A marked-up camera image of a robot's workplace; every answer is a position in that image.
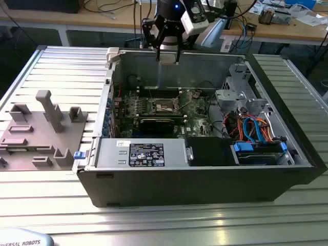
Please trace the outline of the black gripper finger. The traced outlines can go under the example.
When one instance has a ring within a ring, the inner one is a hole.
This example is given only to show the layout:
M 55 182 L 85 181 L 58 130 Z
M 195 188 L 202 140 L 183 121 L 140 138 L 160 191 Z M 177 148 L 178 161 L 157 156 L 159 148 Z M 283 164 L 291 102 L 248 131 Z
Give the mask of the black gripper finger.
M 184 33 L 184 28 L 181 22 L 166 22 L 166 46 L 169 47 L 170 50 L 176 50 L 176 58 L 175 62 L 179 62 L 180 55 L 182 50 L 185 48 L 183 43 L 182 35 Z
M 141 27 L 149 46 L 156 49 L 156 61 L 160 60 L 160 46 L 166 37 L 167 20 L 162 16 L 154 19 L 144 18 Z

